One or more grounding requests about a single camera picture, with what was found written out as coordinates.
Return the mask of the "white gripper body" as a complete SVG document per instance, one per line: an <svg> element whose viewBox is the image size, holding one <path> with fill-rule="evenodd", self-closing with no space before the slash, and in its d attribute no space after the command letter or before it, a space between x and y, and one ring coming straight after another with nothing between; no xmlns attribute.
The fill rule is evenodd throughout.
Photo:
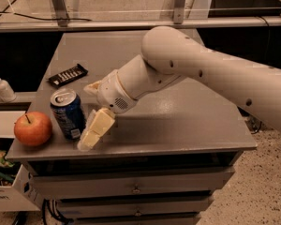
<svg viewBox="0 0 281 225"><path fill-rule="evenodd" d="M125 113L137 104L137 101L131 98L121 85L117 70L100 81L96 97L102 107L116 114Z"/></svg>

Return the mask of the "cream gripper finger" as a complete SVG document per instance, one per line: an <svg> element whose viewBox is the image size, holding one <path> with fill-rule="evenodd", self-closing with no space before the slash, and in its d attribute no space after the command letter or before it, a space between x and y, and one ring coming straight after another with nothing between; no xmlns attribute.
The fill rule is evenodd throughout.
<svg viewBox="0 0 281 225"><path fill-rule="evenodd" d="M77 147L80 151L89 151L99 142L115 122L115 114L107 109L92 110L86 121Z"/></svg>
<svg viewBox="0 0 281 225"><path fill-rule="evenodd" d="M87 84L83 87L83 91L88 95L97 96L99 91L99 86L101 85L101 81L96 81L90 84Z"/></svg>

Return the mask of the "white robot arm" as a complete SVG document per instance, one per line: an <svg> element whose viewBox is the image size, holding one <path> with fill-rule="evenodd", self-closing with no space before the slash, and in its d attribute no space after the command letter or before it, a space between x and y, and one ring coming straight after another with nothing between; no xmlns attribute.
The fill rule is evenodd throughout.
<svg viewBox="0 0 281 225"><path fill-rule="evenodd" d="M210 50L174 28L158 26L143 37L140 55L84 87L100 109L91 111L78 149L92 149L116 115L184 78L204 84L281 133L281 69Z"/></svg>

